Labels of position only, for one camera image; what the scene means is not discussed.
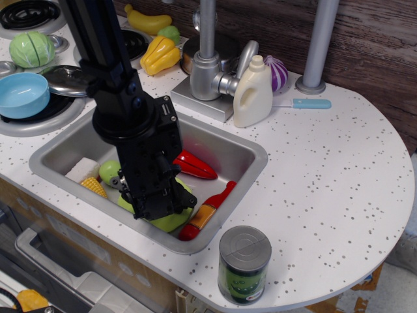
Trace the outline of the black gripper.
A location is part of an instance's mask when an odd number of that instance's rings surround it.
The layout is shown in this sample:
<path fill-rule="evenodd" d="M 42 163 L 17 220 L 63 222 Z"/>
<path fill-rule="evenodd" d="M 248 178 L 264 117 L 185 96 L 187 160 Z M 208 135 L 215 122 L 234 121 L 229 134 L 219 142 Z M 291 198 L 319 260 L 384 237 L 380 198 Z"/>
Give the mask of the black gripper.
<path fill-rule="evenodd" d="M 194 208 L 197 198 L 177 180 L 182 152 L 179 118 L 169 96 L 154 100 L 154 111 L 141 131 L 113 138 L 121 169 L 120 193 L 135 219 L 156 220 Z"/>

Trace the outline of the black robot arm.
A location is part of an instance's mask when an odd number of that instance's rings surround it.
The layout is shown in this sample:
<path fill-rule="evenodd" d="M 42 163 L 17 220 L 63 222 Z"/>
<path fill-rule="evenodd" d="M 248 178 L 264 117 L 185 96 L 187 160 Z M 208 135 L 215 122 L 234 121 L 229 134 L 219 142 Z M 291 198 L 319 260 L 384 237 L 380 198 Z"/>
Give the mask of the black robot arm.
<path fill-rule="evenodd" d="M 61 1 L 81 55 L 92 76 L 87 94 L 96 102 L 93 127 L 117 149 L 121 194 L 135 218 L 155 220 L 196 205 L 176 176 L 182 152 L 179 120 L 169 97 L 153 98 L 131 66 L 111 1 Z"/>

